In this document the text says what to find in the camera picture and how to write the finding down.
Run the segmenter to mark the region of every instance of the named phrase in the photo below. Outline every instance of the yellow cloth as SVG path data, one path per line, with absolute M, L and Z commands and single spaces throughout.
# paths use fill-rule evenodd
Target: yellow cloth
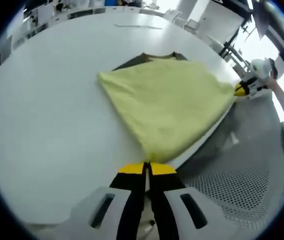
M 98 79 L 147 160 L 159 163 L 190 147 L 234 101 L 234 87 L 198 62 L 158 59 Z

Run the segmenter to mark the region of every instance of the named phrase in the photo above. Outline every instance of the desk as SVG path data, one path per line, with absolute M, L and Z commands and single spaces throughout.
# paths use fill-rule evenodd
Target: desk
M 124 23 L 161 29 L 114 25 Z M 30 38 L 0 66 L 0 193 L 21 220 L 60 223 L 93 190 L 109 186 L 120 166 L 144 159 L 96 74 L 142 52 L 173 51 L 203 62 L 220 81 L 239 82 L 189 32 L 135 13 L 65 21 Z

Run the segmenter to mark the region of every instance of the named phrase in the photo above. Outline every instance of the person's arm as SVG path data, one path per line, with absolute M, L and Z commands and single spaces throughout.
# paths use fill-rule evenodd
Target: person's arm
M 284 110 L 284 91 L 282 90 L 281 86 L 279 86 L 279 84 L 272 78 L 266 83 L 266 86 L 275 93 Z

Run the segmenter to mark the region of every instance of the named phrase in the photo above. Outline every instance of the wall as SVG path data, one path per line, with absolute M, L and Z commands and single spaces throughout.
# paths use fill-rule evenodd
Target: wall
M 199 22 L 209 4 L 210 0 L 197 0 L 189 19 Z
M 0 51 L 6 39 L 23 24 L 23 10 L 24 7 L 18 11 L 15 17 L 11 20 L 10 24 L 7 26 L 6 31 L 0 36 Z
M 243 20 L 241 16 L 228 8 L 210 1 L 200 20 L 198 32 L 224 44 L 236 32 Z
M 284 74 L 284 60 L 278 56 L 277 59 L 274 59 L 275 66 L 278 71 L 278 79 L 280 79 Z
M 88 6 L 89 6 L 91 1 L 90 0 L 73 0 L 73 2 L 75 3 L 75 6 L 77 8 L 79 8 L 79 9 L 81 9 L 81 8 L 82 9 L 88 8 Z
M 176 10 L 181 12 L 179 18 L 187 21 L 196 2 L 197 0 L 180 0 L 176 7 Z

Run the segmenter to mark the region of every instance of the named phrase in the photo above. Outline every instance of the white cabinet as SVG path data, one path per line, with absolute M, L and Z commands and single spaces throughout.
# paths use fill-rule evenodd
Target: white cabinet
M 68 14 L 66 12 L 56 14 L 50 21 L 48 21 L 48 27 L 52 27 L 59 23 L 65 22 L 68 20 Z
M 106 13 L 122 13 L 124 7 L 123 6 L 107 6 L 105 12 Z
M 125 6 L 124 12 L 125 13 L 136 13 L 138 14 L 140 12 L 141 8 L 135 7 L 135 6 Z

